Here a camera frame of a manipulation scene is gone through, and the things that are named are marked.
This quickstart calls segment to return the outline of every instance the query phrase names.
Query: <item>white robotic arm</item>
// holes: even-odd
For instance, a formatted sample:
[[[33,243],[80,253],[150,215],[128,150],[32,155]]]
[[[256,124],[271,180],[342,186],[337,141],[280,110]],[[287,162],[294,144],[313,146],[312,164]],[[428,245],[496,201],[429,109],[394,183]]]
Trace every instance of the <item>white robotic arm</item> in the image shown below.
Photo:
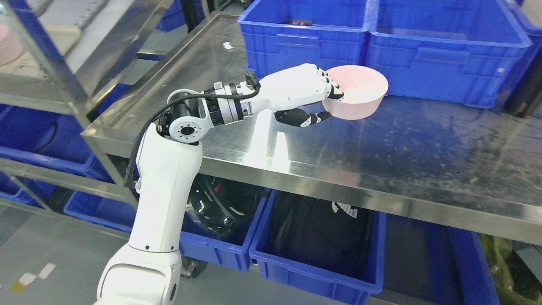
[[[275,111],[279,122],[309,126],[330,114],[310,114],[296,107],[343,97],[327,73],[308,63],[273,73],[259,83],[249,78],[226,86],[217,82],[199,100],[186,99],[186,94],[201,96],[192,90],[173,91],[168,97],[170,109],[158,123],[147,126],[141,139],[136,158],[140,180],[135,184],[140,198],[132,234],[107,263],[95,305],[170,305],[175,301],[185,206],[202,161],[199,140],[209,129],[263,109]]]

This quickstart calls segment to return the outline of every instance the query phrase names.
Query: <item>stainless steel table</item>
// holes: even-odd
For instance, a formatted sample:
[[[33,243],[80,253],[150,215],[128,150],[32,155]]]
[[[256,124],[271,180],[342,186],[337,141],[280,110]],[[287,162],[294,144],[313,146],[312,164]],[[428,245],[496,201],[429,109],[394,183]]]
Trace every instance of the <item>stainless steel table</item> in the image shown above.
[[[172,90],[241,81],[245,68],[236,17],[215,15],[83,135],[127,157]],[[393,96],[357,121],[300,129],[272,116],[211,130],[200,172],[542,245],[542,116]]]

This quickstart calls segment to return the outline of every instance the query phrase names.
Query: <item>white arm segment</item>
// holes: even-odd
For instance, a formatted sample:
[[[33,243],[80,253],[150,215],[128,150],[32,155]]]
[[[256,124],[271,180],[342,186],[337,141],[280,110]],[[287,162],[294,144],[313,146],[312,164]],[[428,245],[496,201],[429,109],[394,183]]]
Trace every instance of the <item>white arm segment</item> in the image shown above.
[[[192,182],[202,163],[202,145],[160,136],[153,123],[139,147],[139,206],[128,244],[148,252],[177,251]]]
[[[141,188],[132,234],[105,267],[96,305],[173,304],[184,211],[201,161],[201,143],[172,141],[149,126],[137,158]]]
[[[304,63],[262,78],[260,93],[247,101],[252,106],[253,114],[264,109],[273,111],[293,109],[328,97],[332,84],[327,80],[315,65]],[[244,94],[253,91],[247,88],[245,82],[242,82],[241,86],[240,91]]]

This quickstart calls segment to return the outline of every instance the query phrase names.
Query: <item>pink container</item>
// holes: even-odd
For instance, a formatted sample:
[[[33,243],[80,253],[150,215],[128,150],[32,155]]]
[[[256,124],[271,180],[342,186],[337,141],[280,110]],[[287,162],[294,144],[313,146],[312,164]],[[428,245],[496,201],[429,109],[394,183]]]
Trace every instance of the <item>pink container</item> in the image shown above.
[[[10,63],[24,52],[15,32],[7,24],[0,24],[0,66]]]
[[[339,84],[344,99],[325,99],[324,108],[333,116],[357,120],[373,114],[388,91],[388,80],[382,73],[363,66],[338,66],[328,71]]]

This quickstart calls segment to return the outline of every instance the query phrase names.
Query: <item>blue storage crate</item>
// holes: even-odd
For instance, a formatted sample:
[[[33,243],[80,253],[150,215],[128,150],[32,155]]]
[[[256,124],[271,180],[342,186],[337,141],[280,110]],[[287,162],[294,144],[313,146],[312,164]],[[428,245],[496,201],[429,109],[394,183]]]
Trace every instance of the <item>blue storage crate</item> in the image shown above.
[[[168,16],[164,16],[156,26],[157,29],[164,32],[173,31],[186,24],[183,11],[178,11]]]
[[[478,233],[448,227],[457,273],[461,279],[463,304],[499,305],[497,291]]]
[[[202,22],[205,19],[205,15],[203,13],[201,1],[194,0],[194,6],[196,8],[198,19],[200,22]],[[184,14],[180,6],[180,1],[174,1],[174,3],[171,5],[169,10],[162,18],[162,20],[160,20],[160,22],[158,23],[156,28],[164,32],[169,32],[185,24],[186,20],[184,19]]]
[[[387,288],[439,305],[499,305],[477,233],[395,215],[387,225]]]
[[[494,106],[530,40],[502,0],[380,0],[365,64],[389,94]]]
[[[135,209],[124,202],[76,191],[64,206],[64,214],[86,222],[132,232]]]
[[[250,265],[252,265],[248,249],[253,240],[266,202],[267,198],[260,199],[256,212],[254,213],[254,218],[250,223],[242,244],[233,244],[183,231],[180,235],[180,254],[182,256],[203,260],[211,264],[247,272]],[[190,219],[185,217],[184,221],[190,221]]]
[[[167,9],[164,16],[169,16],[181,11],[180,0],[173,0],[171,6]]]
[[[256,0],[238,18],[248,68],[262,78],[305,62],[324,70],[363,64],[365,16],[375,14],[373,1]],[[313,25],[293,26],[287,20]]]
[[[533,25],[527,16],[525,16],[521,7],[515,2],[508,2],[508,6],[533,43],[514,65],[508,78],[506,78],[505,82],[502,84],[501,92],[512,93],[531,65],[534,57],[542,48],[542,27]]]
[[[361,278],[356,279],[264,252],[275,197],[276,192],[272,192],[249,250],[263,278],[348,304],[363,304],[371,294],[382,291],[385,213],[374,213],[369,256]]]
[[[116,84],[115,88],[113,88],[110,93],[107,94],[107,97],[98,107],[98,114],[102,114],[104,111],[106,111],[109,106],[113,105],[113,103],[115,103],[131,87],[132,85]]]
[[[55,190],[56,186],[41,181],[28,180],[27,187],[35,191],[35,195],[46,200]],[[28,193],[12,182],[8,176],[0,173],[0,198],[8,199],[20,204],[41,207]]]
[[[85,143],[74,117],[0,108],[0,157],[102,181],[111,178]]]

